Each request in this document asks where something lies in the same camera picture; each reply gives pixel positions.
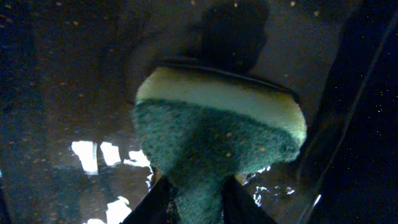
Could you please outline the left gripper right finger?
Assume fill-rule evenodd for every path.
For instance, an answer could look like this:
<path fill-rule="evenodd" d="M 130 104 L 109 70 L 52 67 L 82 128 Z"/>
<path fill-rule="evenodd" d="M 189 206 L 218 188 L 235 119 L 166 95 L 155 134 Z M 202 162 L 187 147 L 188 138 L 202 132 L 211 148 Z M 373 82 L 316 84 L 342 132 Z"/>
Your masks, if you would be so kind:
<path fill-rule="evenodd" d="M 234 176 L 226 179 L 222 189 L 224 224 L 277 224 L 258 207 L 247 190 Z"/>

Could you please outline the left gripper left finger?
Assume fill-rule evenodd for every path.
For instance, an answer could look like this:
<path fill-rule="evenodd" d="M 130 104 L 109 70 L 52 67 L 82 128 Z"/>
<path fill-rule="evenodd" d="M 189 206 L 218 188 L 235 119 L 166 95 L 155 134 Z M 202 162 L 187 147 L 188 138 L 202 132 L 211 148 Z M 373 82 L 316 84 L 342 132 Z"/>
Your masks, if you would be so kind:
<path fill-rule="evenodd" d="M 121 224 L 167 224 L 171 199 L 171 184 L 166 177 L 161 177 Z"/>

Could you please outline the green yellow scrub sponge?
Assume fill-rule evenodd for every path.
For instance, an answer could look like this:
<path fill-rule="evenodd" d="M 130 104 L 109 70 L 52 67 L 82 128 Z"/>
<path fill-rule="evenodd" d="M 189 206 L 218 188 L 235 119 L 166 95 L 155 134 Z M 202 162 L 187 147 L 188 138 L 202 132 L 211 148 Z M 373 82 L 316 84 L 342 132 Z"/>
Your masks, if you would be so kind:
<path fill-rule="evenodd" d="M 179 223 L 221 223 L 225 182 L 296 160 L 307 137 L 290 93 L 187 68 L 156 68 L 132 118 L 143 153 L 171 183 Z"/>

